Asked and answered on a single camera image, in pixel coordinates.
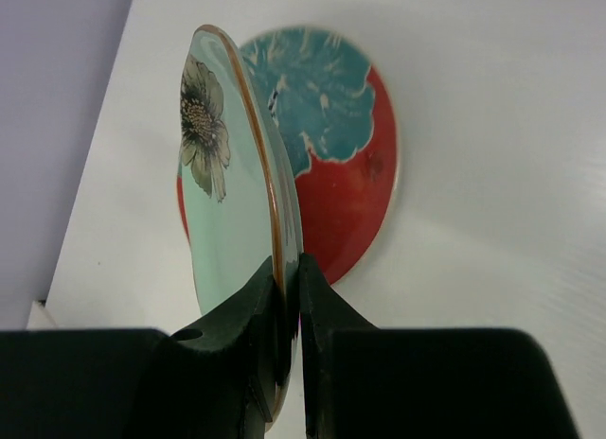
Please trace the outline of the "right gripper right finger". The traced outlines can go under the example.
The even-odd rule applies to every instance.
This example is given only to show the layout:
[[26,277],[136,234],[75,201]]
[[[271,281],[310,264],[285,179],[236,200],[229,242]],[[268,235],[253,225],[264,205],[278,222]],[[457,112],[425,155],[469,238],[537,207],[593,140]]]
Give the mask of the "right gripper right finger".
[[549,358],[512,328],[379,328],[298,268],[310,438],[575,438]]

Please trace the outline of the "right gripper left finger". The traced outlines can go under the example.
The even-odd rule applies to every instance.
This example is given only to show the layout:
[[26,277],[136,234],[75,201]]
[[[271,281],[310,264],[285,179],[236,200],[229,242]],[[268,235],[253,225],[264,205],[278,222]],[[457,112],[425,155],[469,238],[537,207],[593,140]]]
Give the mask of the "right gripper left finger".
[[5,438],[261,438],[275,405],[276,285],[263,263],[194,323],[1,336]]

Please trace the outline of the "mint green flower plate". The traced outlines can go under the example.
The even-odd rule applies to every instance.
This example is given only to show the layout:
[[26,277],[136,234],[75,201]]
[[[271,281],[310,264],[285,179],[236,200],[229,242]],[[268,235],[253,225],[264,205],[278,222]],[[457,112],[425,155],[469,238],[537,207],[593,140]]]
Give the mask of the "mint green flower plate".
[[193,34],[180,87],[178,181],[196,296],[208,313],[262,263],[287,317],[293,356],[302,230],[294,175],[277,126],[234,42],[216,26]]

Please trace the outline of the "red teal flower plate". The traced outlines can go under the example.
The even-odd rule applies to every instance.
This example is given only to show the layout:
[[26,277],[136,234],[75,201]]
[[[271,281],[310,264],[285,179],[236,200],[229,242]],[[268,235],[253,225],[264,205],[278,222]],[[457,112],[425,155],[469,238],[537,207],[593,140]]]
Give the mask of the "red teal flower plate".
[[378,235],[394,191],[398,132],[385,84],[360,48],[318,27],[271,30],[237,48],[288,155],[302,253],[336,283]]

